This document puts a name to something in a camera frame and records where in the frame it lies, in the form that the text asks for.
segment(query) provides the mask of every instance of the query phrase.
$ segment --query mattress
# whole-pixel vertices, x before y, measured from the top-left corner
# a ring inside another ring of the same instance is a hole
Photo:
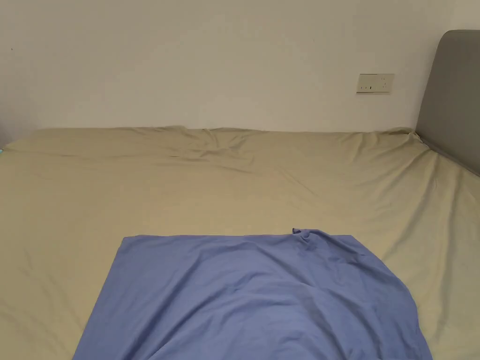
[[[124,237],[350,234],[434,359],[480,357],[480,178],[414,132],[40,130],[0,154],[0,347],[71,359]]]

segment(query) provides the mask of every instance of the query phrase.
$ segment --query blue sheet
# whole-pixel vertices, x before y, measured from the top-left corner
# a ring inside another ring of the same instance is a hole
[[[351,236],[137,236],[74,360],[431,359],[405,285]]]

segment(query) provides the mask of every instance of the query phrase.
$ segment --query electrical socket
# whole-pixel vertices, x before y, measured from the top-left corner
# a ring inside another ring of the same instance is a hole
[[[357,94],[389,94],[395,74],[360,74]]]

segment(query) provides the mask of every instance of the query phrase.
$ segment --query upholstered headboard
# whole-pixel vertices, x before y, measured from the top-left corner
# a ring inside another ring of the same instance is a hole
[[[416,131],[480,174],[480,30],[452,30],[440,40]]]

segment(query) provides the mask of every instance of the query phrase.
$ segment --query wall outlet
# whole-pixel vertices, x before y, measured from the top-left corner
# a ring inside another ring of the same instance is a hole
[[[389,94],[395,74],[360,74],[357,94]]]

